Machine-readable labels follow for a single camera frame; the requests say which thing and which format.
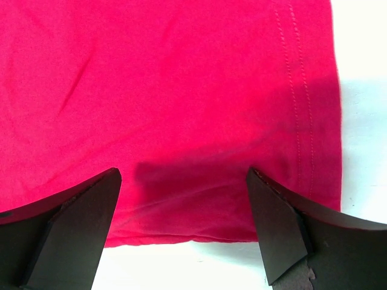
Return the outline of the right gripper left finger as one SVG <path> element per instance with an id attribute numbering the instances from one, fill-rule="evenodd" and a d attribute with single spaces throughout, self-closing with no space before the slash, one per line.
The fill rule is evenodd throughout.
<path id="1" fill-rule="evenodd" d="M 122 176 L 108 169 L 1 213 L 1 289 L 91 289 Z"/>

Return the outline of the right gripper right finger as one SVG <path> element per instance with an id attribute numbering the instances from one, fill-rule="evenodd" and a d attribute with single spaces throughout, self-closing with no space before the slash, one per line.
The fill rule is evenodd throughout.
<path id="1" fill-rule="evenodd" d="M 255 169 L 247 188 L 273 289 L 385 289 L 386 225 L 332 210 Z"/>

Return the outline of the red t-shirt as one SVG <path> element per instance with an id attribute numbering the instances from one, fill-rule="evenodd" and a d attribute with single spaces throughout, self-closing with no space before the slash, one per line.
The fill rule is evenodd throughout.
<path id="1" fill-rule="evenodd" d="M 254 242 L 254 167 L 338 210 L 330 1 L 2 1 L 1 210 L 116 167 L 107 246 Z"/>

